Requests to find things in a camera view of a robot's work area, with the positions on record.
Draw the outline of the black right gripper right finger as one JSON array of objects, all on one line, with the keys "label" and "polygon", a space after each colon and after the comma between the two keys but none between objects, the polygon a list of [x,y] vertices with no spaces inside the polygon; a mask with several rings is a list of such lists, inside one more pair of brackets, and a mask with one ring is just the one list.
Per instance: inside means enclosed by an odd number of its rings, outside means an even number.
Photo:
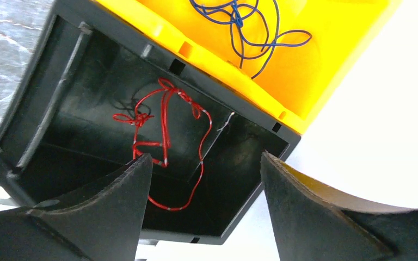
[{"label": "black right gripper right finger", "polygon": [[261,179],[281,260],[418,260],[418,209],[353,196],[268,152]]}]

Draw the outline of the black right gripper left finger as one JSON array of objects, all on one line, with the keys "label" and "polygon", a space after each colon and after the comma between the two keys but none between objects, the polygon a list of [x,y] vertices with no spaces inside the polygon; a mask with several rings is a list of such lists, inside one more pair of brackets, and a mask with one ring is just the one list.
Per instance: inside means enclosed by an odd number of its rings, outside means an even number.
[{"label": "black right gripper left finger", "polygon": [[0,211],[0,260],[134,260],[151,176],[145,154],[35,207]]}]

